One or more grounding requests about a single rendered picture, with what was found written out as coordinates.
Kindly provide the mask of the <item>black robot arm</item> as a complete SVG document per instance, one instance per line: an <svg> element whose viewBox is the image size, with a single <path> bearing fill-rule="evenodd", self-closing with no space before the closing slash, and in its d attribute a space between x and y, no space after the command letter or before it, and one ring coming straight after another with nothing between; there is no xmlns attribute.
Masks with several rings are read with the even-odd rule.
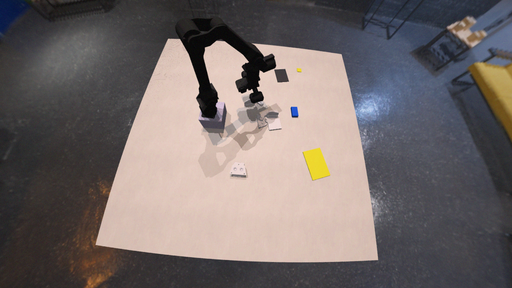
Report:
<svg viewBox="0 0 512 288"><path fill-rule="evenodd" d="M222 39L239 51L249 61L242 65L247 77L251 80L258 78L260 71L267 72L276 68L274 55L263 56L258 48L243 40L232 28L228 27L221 18L182 18L175 25L176 33L186 48L192 62L194 72L199 83L199 103L202 117L215 118L218 93L213 84L210 84L206 64L204 62L205 47L211 46L215 41ZM207 31L201 33L201 31ZM251 90L250 82L245 77L235 81L238 92L245 93Z"/></svg>

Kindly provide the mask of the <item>blue rectangular block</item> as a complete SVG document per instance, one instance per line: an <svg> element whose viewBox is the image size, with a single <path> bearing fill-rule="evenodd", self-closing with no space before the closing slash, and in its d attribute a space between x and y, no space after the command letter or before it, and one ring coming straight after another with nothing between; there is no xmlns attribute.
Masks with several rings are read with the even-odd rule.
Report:
<svg viewBox="0 0 512 288"><path fill-rule="evenodd" d="M292 117L298 117L298 108L296 106L292 106L290 109Z"/></svg>

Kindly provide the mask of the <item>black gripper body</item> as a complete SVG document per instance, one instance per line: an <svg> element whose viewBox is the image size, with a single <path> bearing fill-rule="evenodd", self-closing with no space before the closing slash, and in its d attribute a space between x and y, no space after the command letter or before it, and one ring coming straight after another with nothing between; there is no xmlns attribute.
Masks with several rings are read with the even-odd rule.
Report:
<svg viewBox="0 0 512 288"><path fill-rule="evenodd" d="M257 87L259 87L259 83L258 81L260 81L260 77L258 76L257 79L255 80L251 80L250 78L248 78L246 75L247 73L245 71L242 71L242 78L245 77L246 80L248 82L250 82L250 85L251 85L251 89L253 90L253 93L251 93L249 96L250 96L250 100L251 100L251 103L257 103L257 102L261 102L264 100L264 96L263 96L263 93L261 91L258 91Z"/></svg>

